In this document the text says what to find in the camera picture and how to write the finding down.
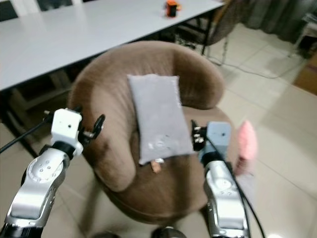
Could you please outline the grey rectangular pillow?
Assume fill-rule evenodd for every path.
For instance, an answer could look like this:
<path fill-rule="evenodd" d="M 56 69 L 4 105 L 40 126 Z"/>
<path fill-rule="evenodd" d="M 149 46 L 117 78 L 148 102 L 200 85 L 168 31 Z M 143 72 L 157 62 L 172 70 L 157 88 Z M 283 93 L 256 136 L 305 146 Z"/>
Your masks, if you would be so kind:
<path fill-rule="evenodd" d="M 140 132 L 141 166 L 157 159 L 193 153 L 184 118 L 179 76 L 127 75 Z"/>

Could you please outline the pink soft object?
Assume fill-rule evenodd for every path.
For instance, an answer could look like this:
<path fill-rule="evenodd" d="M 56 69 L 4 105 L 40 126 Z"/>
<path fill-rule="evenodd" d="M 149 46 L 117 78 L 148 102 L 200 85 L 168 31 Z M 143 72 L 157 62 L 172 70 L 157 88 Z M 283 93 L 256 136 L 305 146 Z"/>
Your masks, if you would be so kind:
<path fill-rule="evenodd" d="M 235 173 L 244 175 L 252 172 L 258 156 L 258 138 L 252 123 L 245 120 L 238 129 L 239 159 Z"/>

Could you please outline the small brown tag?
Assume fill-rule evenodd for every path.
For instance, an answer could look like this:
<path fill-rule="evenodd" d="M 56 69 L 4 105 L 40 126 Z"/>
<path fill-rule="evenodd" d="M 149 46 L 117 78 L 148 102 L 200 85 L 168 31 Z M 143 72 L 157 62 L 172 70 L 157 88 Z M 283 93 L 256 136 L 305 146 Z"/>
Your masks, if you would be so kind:
<path fill-rule="evenodd" d="M 164 163 L 164 160 L 162 158 L 158 158 L 158 159 L 152 160 L 150 162 L 152 171 L 154 173 L 160 173 L 161 172 L 161 166 L 163 165 L 163 163 Z"/>

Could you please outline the long white table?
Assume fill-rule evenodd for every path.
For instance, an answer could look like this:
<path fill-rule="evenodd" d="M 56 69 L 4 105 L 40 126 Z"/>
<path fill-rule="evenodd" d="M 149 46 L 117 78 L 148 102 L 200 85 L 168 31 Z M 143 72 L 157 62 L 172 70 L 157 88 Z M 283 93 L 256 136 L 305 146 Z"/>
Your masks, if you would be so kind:
<path fill-rule="evenodd" d="M 0 89 L 5 90 L 222 6 L 219 0 L 95 0 L 0 23 Z"/>

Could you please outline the dark robot foot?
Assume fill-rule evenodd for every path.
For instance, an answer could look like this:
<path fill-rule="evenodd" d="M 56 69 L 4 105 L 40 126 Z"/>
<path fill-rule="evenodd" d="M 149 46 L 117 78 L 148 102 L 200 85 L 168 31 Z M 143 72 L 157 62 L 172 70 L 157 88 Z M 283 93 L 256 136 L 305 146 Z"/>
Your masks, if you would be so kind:
<path fill-rule="evenodd" d="M 178 229 L 168 226 L 154 230 L 151 238 L 186 238 L 186 236 Z"/>

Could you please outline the brown chair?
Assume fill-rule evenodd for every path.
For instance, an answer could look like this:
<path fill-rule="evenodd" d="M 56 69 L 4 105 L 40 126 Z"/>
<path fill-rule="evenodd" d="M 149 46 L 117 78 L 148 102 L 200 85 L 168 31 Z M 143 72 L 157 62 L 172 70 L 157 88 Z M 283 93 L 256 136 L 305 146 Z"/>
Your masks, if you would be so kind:
<path fill-rule="evenodd" d="M 215 45 L 235 29 L 236 24 L 241 21 L 245 6 L 248 3 L 249 0 L 225 0 L 224 7 L 222 7 L 217 20 L 212 25 L 206 46 Z"/>

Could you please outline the brown cardboard box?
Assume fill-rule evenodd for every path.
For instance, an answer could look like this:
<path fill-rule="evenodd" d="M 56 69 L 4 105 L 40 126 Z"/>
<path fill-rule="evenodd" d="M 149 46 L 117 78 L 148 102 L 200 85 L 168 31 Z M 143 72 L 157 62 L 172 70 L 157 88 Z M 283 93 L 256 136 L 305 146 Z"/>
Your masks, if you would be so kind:
<path fill-rule="evenodd" d="M 317 96 L 317 52 L 310 57 L 308 63 L 297 74 L 293 85 Z"/>

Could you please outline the orange and black device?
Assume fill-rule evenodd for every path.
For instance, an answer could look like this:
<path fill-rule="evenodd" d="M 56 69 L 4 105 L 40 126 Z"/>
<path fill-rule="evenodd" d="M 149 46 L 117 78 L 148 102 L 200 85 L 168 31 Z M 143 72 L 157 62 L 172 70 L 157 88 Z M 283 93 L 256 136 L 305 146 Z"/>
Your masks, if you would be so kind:
<path fill-rule="evenodd" d="M 166 0 L 166 2 L 165 2 L 165 15 L 168 18 L 177 17 L 177 12 L 180 9 L 181 9 L 181 6 L 176 0 Z"/>

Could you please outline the grey curtain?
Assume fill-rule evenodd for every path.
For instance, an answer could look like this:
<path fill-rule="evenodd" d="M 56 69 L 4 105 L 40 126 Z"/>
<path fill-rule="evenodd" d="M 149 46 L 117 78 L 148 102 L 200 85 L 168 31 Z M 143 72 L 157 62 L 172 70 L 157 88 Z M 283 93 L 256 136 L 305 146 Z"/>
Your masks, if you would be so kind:
<path fill-rule="evenodd" d="M 303 17 L 316 11 L 317 0 L 250 0 L 242 23 L 249 29 L 294 42 L 306 25 Z"/>

